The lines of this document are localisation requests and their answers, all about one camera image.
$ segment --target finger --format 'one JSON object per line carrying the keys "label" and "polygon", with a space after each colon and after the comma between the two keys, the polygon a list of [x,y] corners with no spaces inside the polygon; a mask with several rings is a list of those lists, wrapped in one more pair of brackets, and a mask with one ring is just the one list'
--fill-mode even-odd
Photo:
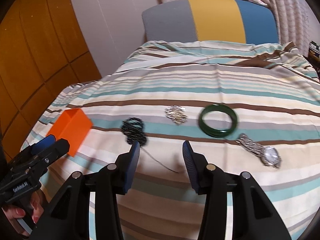
{"label": "finger", "polygon": [[34,210],[40,205],[40,198],[37,192],[33,192],[30,198],[30,205]]}
{"label": "finger", "polygon": [[26,212],[14,205],[6,205],[2,208],[7,219],[12,220],[15,218],[23,218],[26,215]]}
{"label": "finger", "polygon": [[43,207],[40,205],[40,197],[37,192],[34,192],[30,199],[30,204],[33,207],[32,219],[34,223],[37,223],[40,216],[43,214]]}
{"label": "finger", "polygon": [[19,224],[19,222],[16,219],[10,220],[11,225],[13,228],[17,231],[18,234],[24,235],[24,236],[30,236],[26,230]]}
{"label": "finger", "polygon": [[43,206],[43,204],[45,204],[47,202],[47,199],[45,198],[45,195],[41,189],[37,190],[36,192],[37,192],[39,199],[40,199],[40,205]]}
{"label": "finger", "polygon": [[32,219],[35,224],[38,222],[43,212],[44,212],[44,209],[40,205],[38,205],[38,208],[33,211]]}

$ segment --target painted fingernail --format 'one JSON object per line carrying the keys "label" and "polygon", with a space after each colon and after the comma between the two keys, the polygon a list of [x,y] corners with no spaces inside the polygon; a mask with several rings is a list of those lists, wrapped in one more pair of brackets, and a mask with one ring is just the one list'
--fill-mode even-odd
{"label": "painted fingernail", "polygon": [[38,223],[38,220],[39,220],[39,217],[34,217],[33,218],[33,222],[36,224],[36,223]]}
{"label": "painted fingernail", "polygon": [[23,209],[21,209],[21,208],[17,208],[17,209],[16,209],[16,212],[17,212],[17,214],[18,214],[19,216],[24,216],[24,215],[26,215],[26,212],[25,212]]}

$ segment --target orange box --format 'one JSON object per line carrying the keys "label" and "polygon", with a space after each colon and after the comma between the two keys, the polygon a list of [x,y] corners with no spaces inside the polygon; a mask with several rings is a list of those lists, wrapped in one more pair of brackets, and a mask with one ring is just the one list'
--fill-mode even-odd
{"label": "orange box", "polygon": [[91,127],[92,122],[82,109],[68,109],[59,116],[47,136],[52,134],[56,140],[61,138],[68,140],[70,144],[68,154],[74,157]]}

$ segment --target metal pin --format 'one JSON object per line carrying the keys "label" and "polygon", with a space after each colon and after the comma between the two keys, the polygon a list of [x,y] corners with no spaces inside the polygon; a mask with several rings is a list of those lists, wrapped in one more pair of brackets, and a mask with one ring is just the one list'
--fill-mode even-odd
{"label": "metal pin", "polygon": [[210,164],[208,164],[208,165],[206,166],[206,168],[207,168],[207,170],[209,170],[209,171],[214,171],[214,170],[216,169],[216,166],[210,163]]}
{"label": "metal pin", "polygon": [[115,163],[110,163],[108,166],[107,166],[107,169],[110,170],[110,171],[113,171],[117,168],[117,165]]}
{"label": "metal pin", "polygon": [[81,176],[81,173],[79,172],[79,171],[75,171],[74,173],[72,173],[72,177],[74,178],[74,179],[77,179],[77,178],[79,178]]}
{"label": "metal pin", "polygon": [[245,179],[249,179],[251,177],[250,173],[245,171],[242,173],[242,177],[244,177]]}

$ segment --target striped duvet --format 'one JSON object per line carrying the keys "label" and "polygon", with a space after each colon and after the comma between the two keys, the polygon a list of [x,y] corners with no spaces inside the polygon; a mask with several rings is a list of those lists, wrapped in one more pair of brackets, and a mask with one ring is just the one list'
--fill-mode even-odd
{"label": "striped duvet", "polygon": [[[41,140],[65,109],[81,107],[92,120],[77,155],[60,158],[41,178],[50,200],[73,171],[97,172],[127,152],[122,121],[141,118],[148,142],[132,189],[118,196],[125,239],[197,239],[205,196],[196,195],[185,170],[181,148],[189,140],[195,152],[224,171],[249,171],[295,240],[320,205],[320,84],[315,70],[296,53],[293,43],[147,42],[113,75],[65,88],[22,148]],[[226,138],[211,138],[197,126],[199,113],[212,103],[230,106],[239,117],[237,130]],[[187,122],[178,126],[166,118],[165,108],[172,105],[186,108]],[[230,124],[218,113],[209,114],[206,122],[215,128]],[[283,160],[281,169],[263,166],[237,145],[240,133],[274,146]],[[95,240],[94,194],[89,218]],[[231,233],[229,194],[226,239]]]}

